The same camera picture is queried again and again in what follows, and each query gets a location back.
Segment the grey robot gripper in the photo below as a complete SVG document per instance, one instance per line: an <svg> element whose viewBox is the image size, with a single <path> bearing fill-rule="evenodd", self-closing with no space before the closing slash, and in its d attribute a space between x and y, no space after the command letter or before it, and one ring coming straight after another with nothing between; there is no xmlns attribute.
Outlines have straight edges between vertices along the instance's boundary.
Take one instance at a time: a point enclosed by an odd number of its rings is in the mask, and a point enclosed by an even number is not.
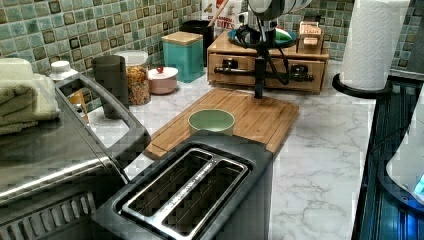
<svg viewBox="0 0 424 240"><path fill-rule="evenodd" d="M238 41L244 48L255 49L255 98L263 97L265 56L276 43L278 18L306 8L312 0L247 0L247 10L238 28Z"/></svg>

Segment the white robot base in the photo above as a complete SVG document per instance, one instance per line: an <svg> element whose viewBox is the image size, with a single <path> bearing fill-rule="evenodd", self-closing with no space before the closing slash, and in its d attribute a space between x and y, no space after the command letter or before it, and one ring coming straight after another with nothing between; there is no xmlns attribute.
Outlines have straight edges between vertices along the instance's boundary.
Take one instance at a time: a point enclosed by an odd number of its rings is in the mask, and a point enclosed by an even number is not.
<svg viewBox="0 0 424 240"><path fill-rule="evenodd" d="M389 177L420 204L424 201L424 94L420 92L409 130L386 165Z"/></svg>

